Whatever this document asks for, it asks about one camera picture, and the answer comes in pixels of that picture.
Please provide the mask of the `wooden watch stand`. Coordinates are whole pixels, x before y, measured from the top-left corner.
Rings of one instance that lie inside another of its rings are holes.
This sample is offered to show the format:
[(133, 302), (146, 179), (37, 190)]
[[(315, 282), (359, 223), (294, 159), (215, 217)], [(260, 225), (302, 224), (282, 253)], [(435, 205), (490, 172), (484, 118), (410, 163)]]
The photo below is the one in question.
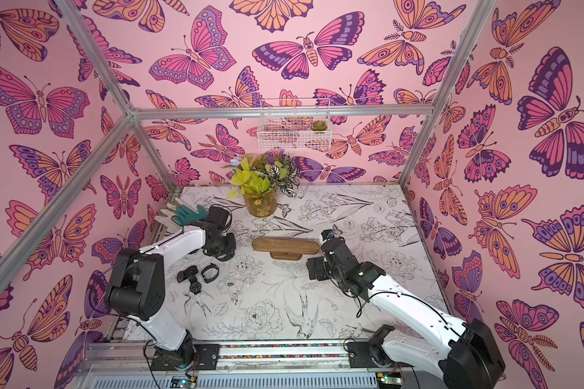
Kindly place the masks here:
[(267, 252), (272, 259), (299, 261), (305, 255), (318, 254), (320, 245), (312, 240), (296, 238), (257, 238), (252, 249), (258, 252)]

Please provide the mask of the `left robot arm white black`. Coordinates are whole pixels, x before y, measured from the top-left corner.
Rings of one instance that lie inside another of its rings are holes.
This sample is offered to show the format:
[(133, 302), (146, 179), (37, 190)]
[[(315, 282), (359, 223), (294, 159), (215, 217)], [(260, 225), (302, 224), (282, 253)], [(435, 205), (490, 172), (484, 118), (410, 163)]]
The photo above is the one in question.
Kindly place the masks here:
[(191, 333), (167, 307), (165, 269), (197, 251), (220, 262), (232, 259), (236, 243), (229, 231), (231, 222), (227, 209), (213, 205), (204, 219), (188, 222), (161, 241), (116, 254), (105, 304), (149, 335), (162, 366), (185, 371), (197, 358)]

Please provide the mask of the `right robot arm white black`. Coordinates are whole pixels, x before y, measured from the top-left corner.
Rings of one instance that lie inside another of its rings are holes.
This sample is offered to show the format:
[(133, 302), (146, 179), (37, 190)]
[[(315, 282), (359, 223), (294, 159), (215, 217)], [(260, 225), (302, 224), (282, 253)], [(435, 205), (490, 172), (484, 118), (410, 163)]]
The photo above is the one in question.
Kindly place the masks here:
[(385, 324), (368, 340), (379, 366), (404, 363), (442, 379), (448, 388), (493, 388), (505, 372), (505, 361), (483, 321), (465, 321), (436, 309), (402, 287), (372, 262), (359, 262), (346, 240), (332, 230), (321, 234), (321, 257), (308, 259), (316, 281), (330, 280), (363, 310), (373, 305), (419, 334), (407, 340)]

